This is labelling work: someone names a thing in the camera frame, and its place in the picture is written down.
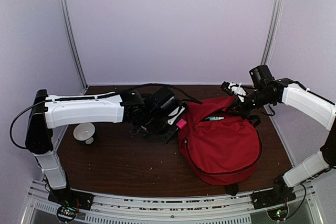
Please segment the red backpack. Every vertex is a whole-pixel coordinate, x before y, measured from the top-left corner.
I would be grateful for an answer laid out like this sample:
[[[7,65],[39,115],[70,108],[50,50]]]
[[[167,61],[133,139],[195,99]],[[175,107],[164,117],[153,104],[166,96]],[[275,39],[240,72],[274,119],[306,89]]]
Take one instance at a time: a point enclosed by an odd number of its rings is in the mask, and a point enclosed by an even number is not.
[[[243,118],[229,111],[233,97],[189,103],[182,116],[186,125],[178,133],[179,150],[192,171],[204,182],[223,186],[235,196],[239,183],[257,169],[262,141],[256,127],[258,115]],[[220,121],[204,121],[208,116],[224,116]]]

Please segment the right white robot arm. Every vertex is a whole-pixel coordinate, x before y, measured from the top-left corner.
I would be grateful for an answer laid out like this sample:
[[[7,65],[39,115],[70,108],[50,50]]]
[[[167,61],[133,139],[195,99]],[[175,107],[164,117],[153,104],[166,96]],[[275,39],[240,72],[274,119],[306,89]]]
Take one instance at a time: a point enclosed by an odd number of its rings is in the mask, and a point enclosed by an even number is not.
[[[328,136],[319,150],[274,180],[269,192],[272,203],[279,204],[293,188],[335,168],[335,103],[312,92],[301,82],[289,78],[276,79],[267,65],[252,68],[250,92],[247,86],[229,83],[228,89],[236,97],[231,108],[242,117],[264,105],[284,104],[322,125]]]

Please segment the pink black highlighter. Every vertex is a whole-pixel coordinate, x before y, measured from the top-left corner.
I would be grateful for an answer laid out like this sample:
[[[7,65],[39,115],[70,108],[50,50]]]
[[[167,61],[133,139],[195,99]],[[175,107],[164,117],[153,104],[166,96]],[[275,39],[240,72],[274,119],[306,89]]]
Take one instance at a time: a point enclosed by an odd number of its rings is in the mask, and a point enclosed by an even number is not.
[[[182,129],[185,125],[186,125],[186,121],[185,121],[184,119],[180,119],[180,120],[176,123],[176,126],[177,126],[179,129]]]

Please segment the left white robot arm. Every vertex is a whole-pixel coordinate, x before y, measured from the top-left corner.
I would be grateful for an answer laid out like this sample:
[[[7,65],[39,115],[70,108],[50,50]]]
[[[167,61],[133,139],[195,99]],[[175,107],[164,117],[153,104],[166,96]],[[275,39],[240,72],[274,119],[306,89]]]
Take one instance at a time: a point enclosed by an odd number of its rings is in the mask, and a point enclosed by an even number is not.
[[[76,197],[52,143],[53,129],[81,123],[131,123],[145,136],[155,135],[168,143],[182,128],[187,112],[185,101],[176,97],[170,84],[156,84],[154,93],[139,93],[143,85],[103,94],[57,96],[38,90],[31,106],[21,111],[9,127],[29,112],[25,144],[17,148],[30,151],[45,174],[51,194],[64,205]]]

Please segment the white glue stick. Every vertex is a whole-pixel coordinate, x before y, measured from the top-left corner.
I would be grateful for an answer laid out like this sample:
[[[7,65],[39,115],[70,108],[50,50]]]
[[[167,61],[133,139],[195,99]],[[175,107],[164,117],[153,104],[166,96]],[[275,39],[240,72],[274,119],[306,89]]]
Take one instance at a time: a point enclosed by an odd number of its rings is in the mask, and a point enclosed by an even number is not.
[[[224,116],[208,116],[204,119],[204,121],[220,121],[223,120]]]

